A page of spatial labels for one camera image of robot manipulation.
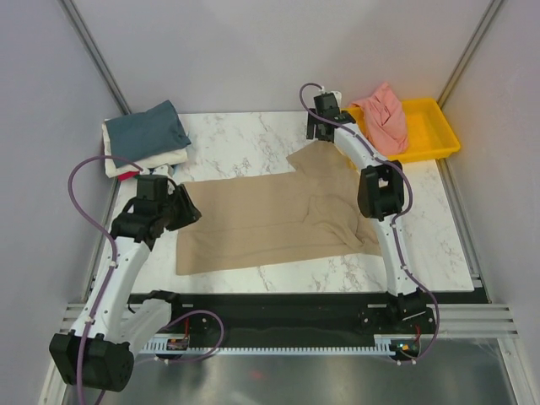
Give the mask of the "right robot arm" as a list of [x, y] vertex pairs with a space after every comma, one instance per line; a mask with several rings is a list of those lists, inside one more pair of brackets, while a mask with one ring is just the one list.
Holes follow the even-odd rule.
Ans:
[[306, 137], [333, 143], [359, 171], [359, 211], [374, 226], [386, 270], [388, 326], [406, 332], [423, 321], [432, 323], [429, 290], [413, 274], [404, 237], [402, 217], [412, 208], [413, 195], [401, 163], [376, 151], [333, 92], [321, 89], [314, 105], [306, 109]]

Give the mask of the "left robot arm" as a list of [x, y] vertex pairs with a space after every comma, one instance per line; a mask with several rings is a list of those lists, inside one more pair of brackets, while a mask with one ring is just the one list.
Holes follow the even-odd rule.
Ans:
[[201, 218], [186, 187], [166, 175], [141, 175], [136, 194], [112, 221], [107, 238], [111, 257], [84, 309], [67, 333], [57, 333], [49, 350], [65, 383], [79, 390], [122, 391], [134, 360], [162, 327], [178, 331], [185, 311], [161, 293], [151, 293], [140, 309], [124, 314], [132, 287], [165, 231]]

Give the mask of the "beige t shirt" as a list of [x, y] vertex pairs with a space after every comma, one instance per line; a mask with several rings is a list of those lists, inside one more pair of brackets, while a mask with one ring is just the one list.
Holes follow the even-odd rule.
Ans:
[[202, 217], [181, 229], [177, 275], [381, 253], [358, 207], [359, 173], [333, 144], [288, 156], [293, 171], [188, 182]]

